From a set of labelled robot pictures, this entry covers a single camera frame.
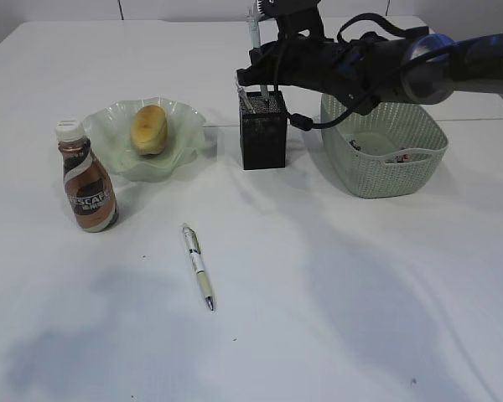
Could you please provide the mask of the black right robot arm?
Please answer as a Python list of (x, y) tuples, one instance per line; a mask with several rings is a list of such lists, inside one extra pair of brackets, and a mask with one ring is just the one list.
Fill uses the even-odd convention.
[(296, 86), (333, 96), (360, 115), (386, 102), (438, 104), (455, 92), (503, 94), (503, 33), (454, 42), (417, 27), (350, 42), (298, 34), (264, 44), (242, 86)]

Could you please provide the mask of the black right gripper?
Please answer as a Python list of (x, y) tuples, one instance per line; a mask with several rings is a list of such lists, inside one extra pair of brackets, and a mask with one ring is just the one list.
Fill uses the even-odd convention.
[(324, 35), (318, 12), (276, 16), (277, 40), (250, 53), (251, 65), (236, 72), (242, 86), (286, 85), (307, 90), (347, 90), (341, 46)]

